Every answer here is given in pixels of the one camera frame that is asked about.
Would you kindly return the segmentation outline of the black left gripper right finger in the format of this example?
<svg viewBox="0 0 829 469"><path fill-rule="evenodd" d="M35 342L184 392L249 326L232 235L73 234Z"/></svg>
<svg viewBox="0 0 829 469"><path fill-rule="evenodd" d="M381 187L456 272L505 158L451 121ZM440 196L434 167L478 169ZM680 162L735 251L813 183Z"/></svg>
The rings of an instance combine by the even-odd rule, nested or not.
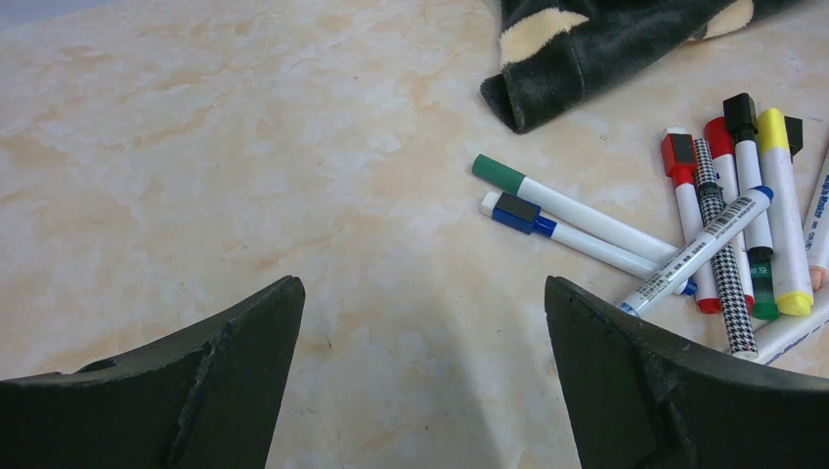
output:
<svg viewBox="0 0 829 469"><path fill-rule="evenodd" d="M734 358L545 282L551 349L585 468L824 468L826 379Z"/></svg>

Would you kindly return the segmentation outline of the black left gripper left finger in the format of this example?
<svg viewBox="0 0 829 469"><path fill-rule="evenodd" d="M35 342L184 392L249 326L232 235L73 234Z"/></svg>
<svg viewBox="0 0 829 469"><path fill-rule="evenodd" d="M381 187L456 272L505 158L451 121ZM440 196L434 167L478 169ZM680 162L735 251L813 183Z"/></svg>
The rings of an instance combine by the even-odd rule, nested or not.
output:
<svg viewBox="0 0 829 469"><path fill-rule="evenodd" d="M63 374L1 384L5 468L261 468L305 289L287 276L226 311Z"/></svg>

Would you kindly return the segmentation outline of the barcode white blue pen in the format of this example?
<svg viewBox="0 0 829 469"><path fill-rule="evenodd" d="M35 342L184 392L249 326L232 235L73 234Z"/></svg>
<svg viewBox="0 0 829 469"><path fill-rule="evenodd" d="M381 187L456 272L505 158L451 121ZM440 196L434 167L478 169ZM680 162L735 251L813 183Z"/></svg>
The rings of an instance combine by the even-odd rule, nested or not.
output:
<svg viewBox="0 0 829 469"><path fill-rule="evenodd" d="M724 210L689 243L682 247L663 268L649 277L637 290L617 305L624 313L640 318L657 303L671 295L702 265L723 250L732 238L765 212L773 200L767 186L749 189Z"/></svg>

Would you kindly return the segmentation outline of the green capped white marker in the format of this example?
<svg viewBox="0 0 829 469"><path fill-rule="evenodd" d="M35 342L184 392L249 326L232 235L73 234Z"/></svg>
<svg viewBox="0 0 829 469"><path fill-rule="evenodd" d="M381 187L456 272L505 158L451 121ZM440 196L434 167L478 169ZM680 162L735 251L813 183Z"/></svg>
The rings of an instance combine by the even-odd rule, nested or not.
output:
<svg viewBox="0 0 829 469"><path fill-rule="evenodd" d="M645 259L664 265L678 248L564 195L484 154L476 156L474 176L540 206L545 212Z"/></svg>

